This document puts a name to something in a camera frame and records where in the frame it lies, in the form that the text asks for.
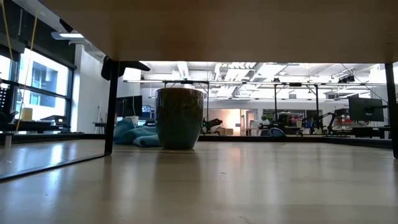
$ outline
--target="yellow rope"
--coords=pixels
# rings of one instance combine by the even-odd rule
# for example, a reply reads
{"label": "yellow rope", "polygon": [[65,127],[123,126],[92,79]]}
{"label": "yellow rope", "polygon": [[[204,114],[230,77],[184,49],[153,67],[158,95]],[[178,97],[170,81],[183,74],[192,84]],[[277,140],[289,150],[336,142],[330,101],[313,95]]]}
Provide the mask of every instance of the yellow rope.
{"label": "yellow rope", "polygon": [[[37,25],[37,9],[36,9],[36,13],[35,13],[35,24],[33,25],[33,33],[32,33],[32,41],[30,42],[30,55],[32,54],[33,51],[33,45],[35,42],[35,33],[36,33],[36,25]],[[21,103],[21,107],[19,107],[19,118],[18,118],[18,122],[17,122],[17,128],[16,131],[18,131],[19,129],[19,123],[21,121],[21,114],[22,114],[22,105],[24,104],[24,98],[25,98],[25,87],[26,87],[26,81],[27,81],[27,74],[29,72],[29,65],[30,65],[30,58],[31,56],[29,55],[29,61],[27,64],[27,69],[26,69],[26,76],[25,76],[25,83],[24,83],[24,87],[22,89],[24,89],[24,92],[22,94],[22,103]]]}

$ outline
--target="ceramic pot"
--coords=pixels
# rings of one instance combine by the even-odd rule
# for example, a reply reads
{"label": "ceramic pot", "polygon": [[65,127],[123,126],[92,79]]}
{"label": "ceramic pot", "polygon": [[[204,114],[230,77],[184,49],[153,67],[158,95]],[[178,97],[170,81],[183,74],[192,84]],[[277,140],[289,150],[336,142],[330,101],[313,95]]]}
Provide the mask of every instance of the ceramic pot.
{"label": "ceramic pot", "polygon": [[203,121],[203,93],[188,88],[156,91],[155,122],[165,149],[193,149]]}

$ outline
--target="black monitor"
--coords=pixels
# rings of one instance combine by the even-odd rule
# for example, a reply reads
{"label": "black monitor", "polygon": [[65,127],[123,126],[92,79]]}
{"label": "black monitor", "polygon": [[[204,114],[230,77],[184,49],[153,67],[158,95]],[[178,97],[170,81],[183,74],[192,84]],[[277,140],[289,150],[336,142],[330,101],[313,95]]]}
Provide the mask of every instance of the black monitor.
{"label": "black monitor", "polygon": [[116,99],[118,117],[142,116],[142,96],[128,96]]}
{"label": "black monitor", "polygon": [[384,121],[383,102],[379,99],[348,97],[349,118],[354,121]]}

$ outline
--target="black metal table leg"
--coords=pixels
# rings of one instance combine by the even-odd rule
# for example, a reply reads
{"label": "black metal table leg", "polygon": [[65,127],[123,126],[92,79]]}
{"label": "black metal table leg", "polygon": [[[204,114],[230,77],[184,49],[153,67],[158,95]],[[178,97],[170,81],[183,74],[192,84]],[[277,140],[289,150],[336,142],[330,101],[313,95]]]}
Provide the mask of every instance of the black metal table leg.
{"label": "black metal table leg", "polygon": [[388,95],[388,112],[389,112],[389,124],[391,127],[391,141],[392,151],[394,157],[398,159],[398,118],[397,114],[397,97],[396,97],[396,86],[394,83],[394,71],[392,63],[385,64],[386,67],[386,81],[387,81],[387,95]]}
{"label": "black metal table leg", "polygon": [[118,78],[120,72],[120,62],[112,61],[111,83],[109,88],[108,114],[105,127],[105,154],[112,154],[113,148],[113,129],[114,116],[116,110],[116,93],[118,92]]}

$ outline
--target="wall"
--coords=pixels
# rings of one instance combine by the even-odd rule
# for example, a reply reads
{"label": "wall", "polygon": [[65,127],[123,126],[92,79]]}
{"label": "wall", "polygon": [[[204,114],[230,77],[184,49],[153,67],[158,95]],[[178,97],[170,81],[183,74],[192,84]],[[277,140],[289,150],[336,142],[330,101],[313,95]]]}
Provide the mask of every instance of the wall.
{"label": "wall", "polygon": [[86,53],[82,45],[76,46],[75,65],[71,130],[93,134],[100,105],[101,117],[106,119],[109,81],[101,77],[102,63]]}
{"label": "wall", "polygon": [[[155,96],[156,89],[142,88],[142,104],[143,105],[155,105],[155,99],[149,98],[149,96]],[[261,119],[263,109],[274,109],[274,101],[264,100],[250,100],[250,101],[220,101],[210,100],[209,109],[253,109],[257,110],[257,118]],[[315,101],[283,101],[277,102],[277,109],[279,110],[315,110],[317,108]],[[348,108],[348,101],[320,101],[319,110],[322,113],[332,112],[335,109]],[[328,125],[330,122],[330,116],[323,119],[323,124]]]}
{"label": "wall", "polygon": [[209,120],[218,118],[223,121],[222,127],[232,128],[234,136],[241,135],[241,127],[236,127],[235,124],[241,122],[241,110],[239,109],[209,109]]}

